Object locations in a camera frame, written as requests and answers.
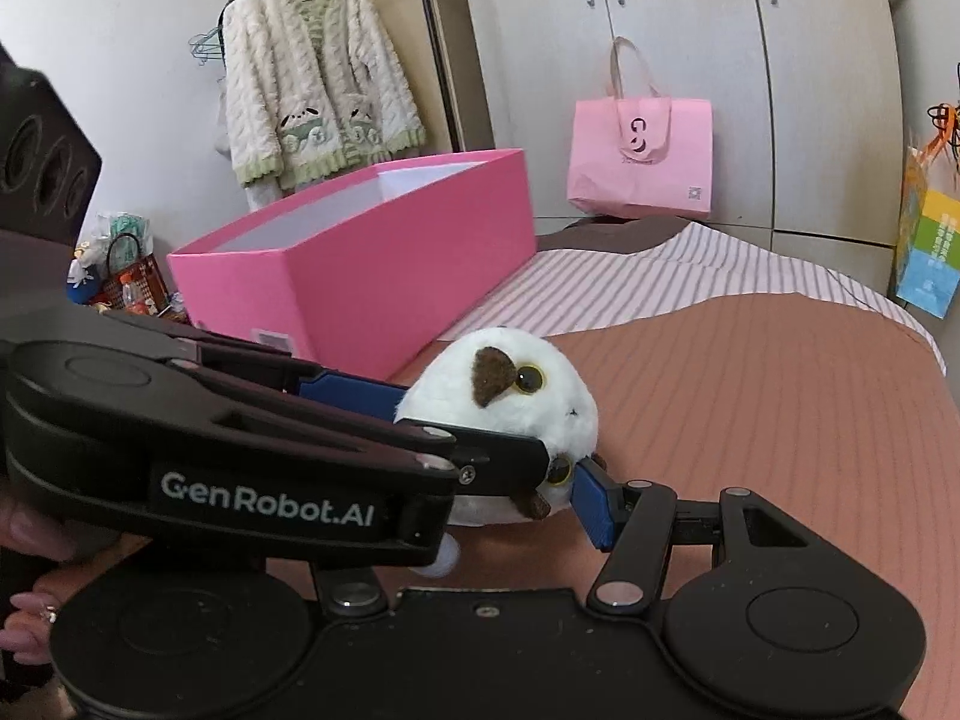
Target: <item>blue gripper pad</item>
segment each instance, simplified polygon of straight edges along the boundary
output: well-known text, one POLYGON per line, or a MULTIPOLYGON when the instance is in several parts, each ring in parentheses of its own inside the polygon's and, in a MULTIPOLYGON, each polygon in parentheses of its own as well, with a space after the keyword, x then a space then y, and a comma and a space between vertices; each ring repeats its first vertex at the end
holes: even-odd
POLYGON ((593 546, 602 552, 610 552, 616 540, 616 525, 613 523, 607 491, 582 464, 574 467, 570 503, 593 546))
POLYGON ((328 371, 312 382, 301 382, 298 394, 326 406, 393 422, 405 392, 404 386, 328 371))

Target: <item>stuffed owl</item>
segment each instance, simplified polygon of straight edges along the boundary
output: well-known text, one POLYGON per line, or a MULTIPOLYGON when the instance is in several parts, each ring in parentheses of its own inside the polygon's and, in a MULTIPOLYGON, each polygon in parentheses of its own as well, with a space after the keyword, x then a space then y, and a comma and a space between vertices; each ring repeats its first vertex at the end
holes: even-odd
POLYGON ((570 504, 573 466, 597 446, 597 405, 576 368, 549 341, 490 327, 451 343, 406 392, 397 419, 534 437, 551 466, 532 493, 458 495, 451 525, 544 519, 570 504))

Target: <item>striped bedsheet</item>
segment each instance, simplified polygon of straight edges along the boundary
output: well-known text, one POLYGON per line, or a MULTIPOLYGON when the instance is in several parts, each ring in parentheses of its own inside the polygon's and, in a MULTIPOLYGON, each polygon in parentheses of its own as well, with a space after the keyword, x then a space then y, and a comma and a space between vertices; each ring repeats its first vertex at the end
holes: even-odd
POLYGON ((702 224, 689 224, 669 241, 635 254, 541 251, 440 340, 455 341, 493 325, 557 336, 659 317, 709 298, 755 293, 798 293, 882 314, 923 337, 946 373, 933 337, 883 295, 837 271, 702 224))

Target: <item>human hand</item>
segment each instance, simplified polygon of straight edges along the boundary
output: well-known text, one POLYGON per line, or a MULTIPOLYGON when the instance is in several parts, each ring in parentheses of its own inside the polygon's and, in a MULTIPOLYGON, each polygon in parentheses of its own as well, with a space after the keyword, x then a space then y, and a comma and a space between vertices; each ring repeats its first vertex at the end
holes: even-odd
POLYGON ((4 477, 0 477, 0 547, 55 562, 70 560, 77 551, 64 526, 16 500, 4 477))
POLYGON ((0 649, 13 652, 13 659, 18 664, 49 664, 50 627, 56 620, 56 612, 94 579, 148 542, 142 536, 124 533, 119 541, 89 560, 56 568, 40 577, 32 591, 11 597, 11 603, 18 611, 4 622, 0 631, 0 649))

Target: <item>bottle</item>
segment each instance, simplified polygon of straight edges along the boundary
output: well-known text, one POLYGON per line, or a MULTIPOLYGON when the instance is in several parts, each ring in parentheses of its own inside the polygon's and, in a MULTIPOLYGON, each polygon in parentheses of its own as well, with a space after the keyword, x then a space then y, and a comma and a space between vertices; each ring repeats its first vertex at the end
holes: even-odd
POLYGON ((143 300, 140 288, 133 282, 133 276, 128 272, 120 274, 120 284, 123 285, 124 309, 131 314, 149 314, 147 304, 143 300))

